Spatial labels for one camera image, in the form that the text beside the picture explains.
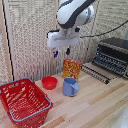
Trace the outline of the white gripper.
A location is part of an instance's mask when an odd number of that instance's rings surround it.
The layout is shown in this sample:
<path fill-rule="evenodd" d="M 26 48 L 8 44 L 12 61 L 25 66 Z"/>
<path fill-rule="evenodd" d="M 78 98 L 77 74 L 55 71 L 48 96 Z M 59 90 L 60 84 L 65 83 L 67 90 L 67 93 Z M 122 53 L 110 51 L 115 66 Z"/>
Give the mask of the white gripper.
<path fill-rule="evenodd" d="M 47 46 L 50 48 L 57 48 L 61 46 L 72 46 L 80 41 L 80 29 L 70 28 L 70 29 L 57 29 L 51 30 L 47 33 Z M 66 54 L 70 55 L 71 48 L 67 48 Z M 53 49 L 53 56 L 56 58 L 58 56 L 58 50 Z"/>

